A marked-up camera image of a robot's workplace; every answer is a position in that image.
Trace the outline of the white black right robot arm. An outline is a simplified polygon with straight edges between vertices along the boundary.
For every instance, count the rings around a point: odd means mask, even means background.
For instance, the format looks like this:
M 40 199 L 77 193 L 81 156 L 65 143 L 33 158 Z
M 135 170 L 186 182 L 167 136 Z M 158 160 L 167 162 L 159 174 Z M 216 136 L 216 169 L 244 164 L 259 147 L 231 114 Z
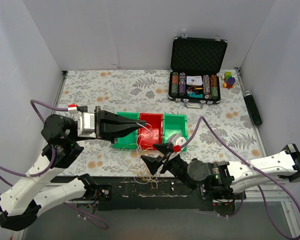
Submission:
M 152 175 L 170 172 L 189 189 L 201 189 L 206 199 L 232 199 L 246 189 L 273 180 L 300 182 L 300 152 L 295 144 L 247 164 L 242 161 L 202 162 L 197 158 L 186 162 L 167 143 L 157 147 L 163 156 L 141 156 L 149 172 Z

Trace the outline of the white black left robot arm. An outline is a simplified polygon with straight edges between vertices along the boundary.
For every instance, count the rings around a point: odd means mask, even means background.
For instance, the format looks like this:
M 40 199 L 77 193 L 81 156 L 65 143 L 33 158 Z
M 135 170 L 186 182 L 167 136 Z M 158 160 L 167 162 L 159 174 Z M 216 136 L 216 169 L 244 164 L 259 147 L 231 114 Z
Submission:
M 63 116 L 63 111 L 77 115 L 77 119 Z M 32 225 L 44 212 L 70 200 L 107 201 L 112 187 L 100 185 L 89 175 L 76 176 L 72 181 L 45 190 L 57 175 L 67 169 L 83 152 L 84 140 L 103 140 L 115 144 L 147 125 L 144 120 L 131 119 L 96 107 L 89 112 L 86 106 L 70 104 L 56 108 L 43 121 L 41 135 L 46 146 L 36 162 L 19 180 L 0 193 L 0 226 L 21 231 Z

